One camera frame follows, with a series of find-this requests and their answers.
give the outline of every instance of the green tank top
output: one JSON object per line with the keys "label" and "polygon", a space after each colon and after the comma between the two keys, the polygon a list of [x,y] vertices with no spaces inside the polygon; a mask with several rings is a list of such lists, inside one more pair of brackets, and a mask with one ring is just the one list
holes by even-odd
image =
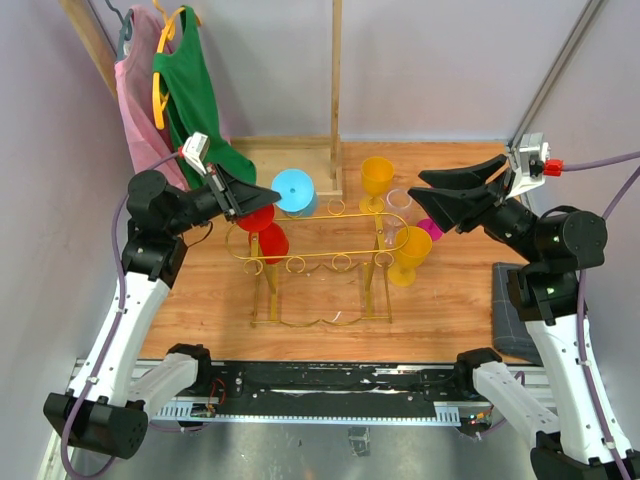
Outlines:
{"label": "green tank top", "polygon": [[[170,94],[167,117],[173,146],[181,147],[195,132],[204,133],[211,142],[205,164],[219,163],[234,177],[256,183],[253,162],[220,136],[216,97],[202,55],[196,14],[191,7],[185,7],[180,21],[184,33],[178,48],[170,55],[156,53],[153,59],[153,71],[161,77],[160,88]],[[183,159],[179,159],[178,164],[191,189],[204,185],[202,177]]]}

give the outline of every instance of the wooden table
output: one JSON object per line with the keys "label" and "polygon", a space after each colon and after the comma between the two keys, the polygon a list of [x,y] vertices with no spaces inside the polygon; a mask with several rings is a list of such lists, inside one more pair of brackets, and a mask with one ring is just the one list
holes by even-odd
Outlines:
{"label": "wooden table", "polygon": [[[503,145],[496,143],[345,143],[342,154],[348,211],[357,211],[363,195],[360,165],[369,156],[391,160],[396,170],[394,187],[408,188],[421,184],[417,175],[423,169],[472,165],[503,151]],[[414,223],[423,217],[416,207]],[[491,345],[492,264],[522,261],[481,229],[464,235],[451,232],[434,244],[412,287],[390,286],[392,324],[251,327],[254,277],[244,273],[242,262],[226,251],[227,229],[224,220],[216,219],[211,236],[189,250],[169,298],[153,321],[141,358],[162,358],[175,343],[202,343],[212,357],[224,360],[455,361],[459,352]],[[187,243],[205,232],[189,232]],[[331,242],[371,239],[372,243],[373,237],[365,236],[367,232],[365,227],[345,226],[344,220],[338,220],[289,233],[292,249],[295,245],[304,250],[318,248],[320,243],[323,248],[333,246]],[[236,241],[243,242],[246,237],[239,238]],[[281,288],[283,315],[307,320],[331,320],[338,312],[341,320],[360,315],[358,288],[362,280],[357,275],[326,272],[283,281],[287,282]]]}

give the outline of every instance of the gray floor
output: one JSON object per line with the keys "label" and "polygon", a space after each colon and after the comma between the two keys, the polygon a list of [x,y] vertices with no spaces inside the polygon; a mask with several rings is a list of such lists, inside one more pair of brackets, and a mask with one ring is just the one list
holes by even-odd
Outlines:
{"label": "gray floor", "polygon": [[[345,425],[214,424],[197,434],[150,431],[140,451],[105,479],[535,479],[529,451],[509,425],[476,442],[453,427],[377,426],[370,456],[353,454]],[[75,459],[93,473],[99,455]]]}

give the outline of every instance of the dark gray fabric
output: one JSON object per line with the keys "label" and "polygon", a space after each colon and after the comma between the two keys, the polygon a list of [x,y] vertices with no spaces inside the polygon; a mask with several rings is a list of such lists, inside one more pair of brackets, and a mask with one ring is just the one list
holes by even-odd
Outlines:
{"label": "dark gray fabric", "polygon": [[491,287],[493,347],[500,353],[542,365],[540,354],[524,322],[511,305],[507,294],[507,271],[521,267],[514,263],[495,263]]}

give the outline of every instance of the pink shirt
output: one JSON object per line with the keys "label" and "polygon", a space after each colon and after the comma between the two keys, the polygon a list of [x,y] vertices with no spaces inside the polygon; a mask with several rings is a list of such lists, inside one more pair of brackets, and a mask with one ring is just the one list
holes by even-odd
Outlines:
{"label": "pink shirt", "polygon": [[[115,65],[116,87],[124,132],[134,171],[140,172],[173,151],[168,127],[158,131],[151,101],[153,56],[158,48],[162,26],[146,7],[134,5],[133,42],[129,56]],[[165,53],[172,53],[167,42]],[[188,190],[187,181],[175,160],[159,167],[171,185]]]}

